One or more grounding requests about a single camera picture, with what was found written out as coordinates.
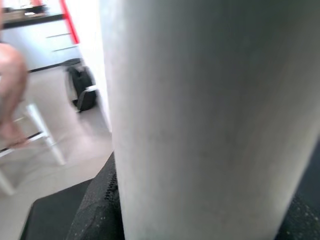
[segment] black bag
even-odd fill
[[[67,95],[70,102],[80,111],[86,111],[96,105],[97,94],[95,91],[87,91],[87,88],[93,86],[92,79],[86,67],[78,70],[74,66],[66,69],[68,74]],[[72,99],[72,92],[76,93],[77,99]]]

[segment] bare foot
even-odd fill
[[[13,121],[3,122],[0,125],[0,136],[4,138],[7,148],[17,149],[28,145],[28,139]]]

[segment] baseboard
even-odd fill
[[[39,72],[39,71],[46,70],[46,69],[52,69],[52,68],[59,67],[59,66],[60,66],[59,63],[58,64],[53,64],[53,65],[50,65],[50,66],[44,66],[44,67],[32,69],[32,70],[29,71],[29,73]]]

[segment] white stool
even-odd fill
[[[50,147],[53,155],[55,156],[56,162],[59,165],[66,164],[64,157],[60,152],[59,148],[57,147],[55,140],[52,137],[50,131],[48,130],[48,127],[45,124],[45,121],[43,120],[41,114],[39,113],[36,104],[28,101],[26,105],[26,112],[27,112],[27,116],[33,121],[33,123],[35,124],[35,126],[39,131],[29,136],[28,137],[29,141],[33,142],[35,140],[43,138],[45,143],[48,145],[48,147]],[[12,153],[14,150],[15,149],[12,149],[12,148],[4,148],[0,150],[0,158],[7,154]],[[8,181],[8,179],[4,176],[4,174],[1,171],[0,171],[0,189],[2,189],[3,192],[6,193],[7,195],[13,195],[15,193],[14,187],[11,185],[11,183]]]

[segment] white cabinet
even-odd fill
[[[2,36],[24,55],[28,70],[81,57],[63,20],[5,29]]]

